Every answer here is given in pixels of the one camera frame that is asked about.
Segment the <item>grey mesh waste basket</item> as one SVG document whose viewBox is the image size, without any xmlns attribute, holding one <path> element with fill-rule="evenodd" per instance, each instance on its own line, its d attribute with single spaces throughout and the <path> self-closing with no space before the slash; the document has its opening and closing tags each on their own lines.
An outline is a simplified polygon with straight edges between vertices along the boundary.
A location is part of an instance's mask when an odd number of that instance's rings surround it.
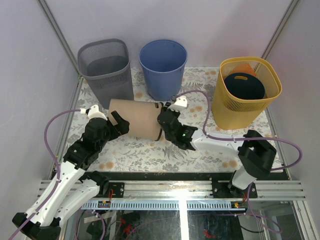
<svg viewBox="0 0 320 240">
<path fill-rule="evenodd" d="M 77 52 L 80 74 L 103 108 L 112 99 L 133 100 L 131 62 L 124 41 L 111 38 L 88 43 Z"/>
</svg>

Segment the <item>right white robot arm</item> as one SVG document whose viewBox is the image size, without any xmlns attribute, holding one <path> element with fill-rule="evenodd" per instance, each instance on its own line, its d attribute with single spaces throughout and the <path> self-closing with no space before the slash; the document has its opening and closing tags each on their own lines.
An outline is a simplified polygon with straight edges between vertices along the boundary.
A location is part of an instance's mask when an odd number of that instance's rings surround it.
<svg viewBox="0 0 320 240">
<path fill-rule="evenodd" d="M 183 108 L 177 103 L 169 102 L 161 108 L 157 121 L 167 141 L 182 150 L 228 153 L 238 157 L 242 164 L 233 172 L 227 186 L 222 188 L 222 193 L 217 193 L 219 197 L 243 197 L 252 182 L 270 174 L 277 150 L 267 140 L 251 140 L 261 137 L 257 131 L 248 130 L 244 140 L 223 141 L 222 134 L 211 139 L 203 130 L 179 122 L 178 117 Z"/>
</svg>

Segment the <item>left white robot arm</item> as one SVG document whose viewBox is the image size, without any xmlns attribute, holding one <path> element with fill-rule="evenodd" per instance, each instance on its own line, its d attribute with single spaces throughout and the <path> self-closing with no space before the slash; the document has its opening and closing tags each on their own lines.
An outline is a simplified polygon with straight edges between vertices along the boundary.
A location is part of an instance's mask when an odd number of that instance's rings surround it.
<svg viewBox="0 0 320 240">
<path fill-rule="evenodd" d="M 62 163 L 56 163 L 57 172 L 37 201 L 12 219 L 17 231 L 31 240 L 57 239 L 63 220 L 91 198 L 108 197 L 112 192 L 108 177 L 87 170 L 106 143 L 129 132 L 130 123 L 113 111 L 111 115 L 116 123 L 112 124 L 97 105 L 80 108 L 78 112 L 89 118 L 84 133 L 68 148 Z"/>
</svg>

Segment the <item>beige bin with black rim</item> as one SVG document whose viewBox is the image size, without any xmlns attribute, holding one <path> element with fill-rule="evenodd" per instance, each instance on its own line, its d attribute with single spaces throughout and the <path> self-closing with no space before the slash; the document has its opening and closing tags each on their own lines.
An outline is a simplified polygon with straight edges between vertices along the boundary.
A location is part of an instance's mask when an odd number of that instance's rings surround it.
<svg viewBox="0 0 320 240">
<path fill-rule="evenodd" d="M 121 118 L 129 122 L 128 136 L 158 141 L 162 135 L 162 129 L 158 123 L 162 107 L 161 102 L 112 99 L 109 104 L 108 118 L 113 125 L 116 125 L 117 121 L 112 116 L 112 112 L 116 111 Z"/>
</svg>

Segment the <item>blue plastic bucket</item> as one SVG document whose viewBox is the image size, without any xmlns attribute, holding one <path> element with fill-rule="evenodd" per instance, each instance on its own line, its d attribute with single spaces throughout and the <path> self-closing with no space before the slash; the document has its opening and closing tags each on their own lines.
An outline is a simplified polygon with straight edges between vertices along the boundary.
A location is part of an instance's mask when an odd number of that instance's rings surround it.
<svg viewBox="0 0 320 240">
<path fill-rule="evenodd" d="M 180 43 L 159 39 L 139 53 L 147 93 L 156 101 L 168 101 L 180 92 L 188 52 Z"/>
</svg>

